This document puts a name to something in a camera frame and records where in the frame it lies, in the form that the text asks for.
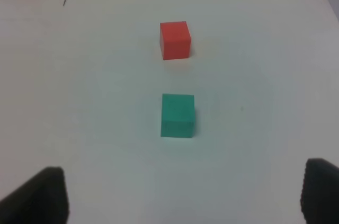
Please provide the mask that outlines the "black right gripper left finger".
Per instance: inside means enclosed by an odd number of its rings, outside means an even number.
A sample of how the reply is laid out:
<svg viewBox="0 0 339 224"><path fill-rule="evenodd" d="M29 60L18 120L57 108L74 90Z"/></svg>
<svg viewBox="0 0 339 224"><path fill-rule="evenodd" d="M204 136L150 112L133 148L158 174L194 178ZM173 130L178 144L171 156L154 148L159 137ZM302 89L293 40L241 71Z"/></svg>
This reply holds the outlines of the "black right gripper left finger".
<svg viewBox="0 0 339 224"><path fill-rule="evenodd" d="M61 167L46 167L1 200L1 223L67 223L69 201Z"/></svg>

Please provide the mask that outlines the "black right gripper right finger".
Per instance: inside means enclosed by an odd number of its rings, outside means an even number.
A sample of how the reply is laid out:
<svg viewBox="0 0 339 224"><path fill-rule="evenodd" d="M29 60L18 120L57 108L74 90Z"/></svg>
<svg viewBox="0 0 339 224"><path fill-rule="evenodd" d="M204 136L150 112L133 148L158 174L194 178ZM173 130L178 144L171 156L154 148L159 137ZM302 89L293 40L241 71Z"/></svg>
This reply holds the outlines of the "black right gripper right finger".
<svg viewBox="0 0 339 224"><path fill-rule="evenodd" d="M322 158L306 162L300 198L306 223L338 224L338 167Z"/></svg>

